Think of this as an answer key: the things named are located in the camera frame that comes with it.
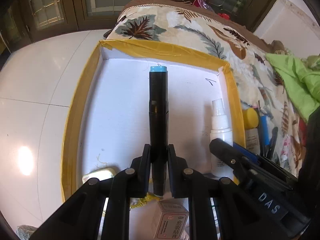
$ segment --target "white tube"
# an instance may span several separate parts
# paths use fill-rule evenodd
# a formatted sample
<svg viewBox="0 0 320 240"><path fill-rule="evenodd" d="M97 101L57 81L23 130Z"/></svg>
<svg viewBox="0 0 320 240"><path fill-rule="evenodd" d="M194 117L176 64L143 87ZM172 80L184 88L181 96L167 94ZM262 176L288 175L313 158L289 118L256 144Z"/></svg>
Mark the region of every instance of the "white tube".
<svg viewBox="0 0 320 240"><path fill-rule="evenodd" d="M212 130L210 132L210 141L220 138L233 146L232 128L229 126L228 117L225 114L222 99L212 101L213 116L211 117ZM233 179L232 168L211 155L211 172L217 177L229 177Z"/></svg>

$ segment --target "metal screw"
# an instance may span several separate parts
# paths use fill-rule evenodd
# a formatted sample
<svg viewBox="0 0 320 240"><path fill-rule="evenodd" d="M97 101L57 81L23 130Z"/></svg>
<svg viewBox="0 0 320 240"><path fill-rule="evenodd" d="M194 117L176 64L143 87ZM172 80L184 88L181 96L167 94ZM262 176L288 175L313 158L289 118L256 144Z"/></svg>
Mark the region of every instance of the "metal screw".
<svg viewBox="0 0 320 240"><path fill-rule="evenodd" d="M186 169L183 170L183 172L184 172L185 174L187 174L187 175L190 175L190 174L193 173L193 169L186 168Z"/></svg>
<svg viewBox="0 0 320 240"><path fill-rule="evenodd" d="M253 170L253 169L250 169L249 170L253 175L258 175L258 173L255 171L255 170Z"/></svg>
<svg viewBox="0 0 320 240"><path fill-rule="evenodd" d="M88 180L89 185L97 184L99 180L97 178L91 178Z"/></svg>
<svg viewBox="0 0 320 240"><path fill-rule="evenodd" d="M130 174L134 174L135 173L135 170L133 168L128 168L125 170L125 173L130 175Z"/></svg>
<svg viewBox="0 0 320 240"><path fill-rule="evenodd" d="M223 184L228 185L228 184L230 184L231 180L228 177L223 177L223 178L221 178L221 182Z"/></svg>

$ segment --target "spray bottle cap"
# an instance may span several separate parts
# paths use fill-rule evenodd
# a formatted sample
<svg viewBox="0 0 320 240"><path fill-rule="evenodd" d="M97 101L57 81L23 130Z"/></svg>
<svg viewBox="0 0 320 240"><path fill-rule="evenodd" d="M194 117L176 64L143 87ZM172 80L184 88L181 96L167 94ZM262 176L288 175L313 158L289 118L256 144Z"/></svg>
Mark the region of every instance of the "spray bottle cap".
<svg viewBox="0 0 320 240"><path fill-rule="evenodd" d="M212 109L213 116L225 114L222 98L212 101Z"/></svg>

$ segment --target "black pen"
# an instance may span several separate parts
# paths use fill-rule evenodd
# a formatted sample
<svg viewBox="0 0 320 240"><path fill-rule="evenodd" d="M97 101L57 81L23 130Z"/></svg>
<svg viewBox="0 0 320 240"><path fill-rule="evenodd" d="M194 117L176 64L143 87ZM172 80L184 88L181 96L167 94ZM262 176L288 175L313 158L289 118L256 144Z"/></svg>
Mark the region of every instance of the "black pen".
<svg viewBox="0 0 320 240"><path fill-rule="evenodd" d="M153 193L163 196L168 160L168 72L165 66L152 66L149 73L150 157Z"/></svg>

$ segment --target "yellow cap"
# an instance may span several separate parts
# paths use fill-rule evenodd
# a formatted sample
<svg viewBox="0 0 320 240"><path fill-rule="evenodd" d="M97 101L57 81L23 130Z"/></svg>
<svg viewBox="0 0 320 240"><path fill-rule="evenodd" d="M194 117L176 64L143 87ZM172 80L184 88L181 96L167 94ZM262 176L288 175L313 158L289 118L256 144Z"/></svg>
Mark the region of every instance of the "yellow cap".
<svg viewBox="0 0 320 240"><path fill-rule="evenodd" d="M244 129L249 130L256 128L259 124L259 117L257 112L253 108L242 110Z"/></svg>

